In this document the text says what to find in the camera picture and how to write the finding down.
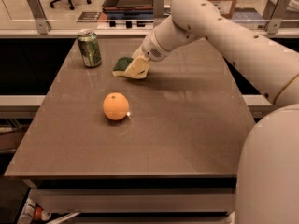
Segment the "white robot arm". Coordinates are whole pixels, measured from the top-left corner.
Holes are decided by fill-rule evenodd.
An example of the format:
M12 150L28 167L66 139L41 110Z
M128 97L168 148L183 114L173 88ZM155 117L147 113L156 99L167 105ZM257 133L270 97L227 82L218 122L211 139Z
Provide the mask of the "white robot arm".
M275 108L242 147L235 224L299 224L299 53L223 18L208 0L172 0L170 16L146 36L125 72L136 77L197 38Z

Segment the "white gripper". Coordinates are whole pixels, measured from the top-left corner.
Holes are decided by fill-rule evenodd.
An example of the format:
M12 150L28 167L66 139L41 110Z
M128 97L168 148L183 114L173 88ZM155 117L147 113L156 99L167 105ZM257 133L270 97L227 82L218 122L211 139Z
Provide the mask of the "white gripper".
M129 78L145 78L150 68L148 61L159 62L168 55L169 52L159 45L155 32L151 31L133 53L133 60L126 68L125 74Z

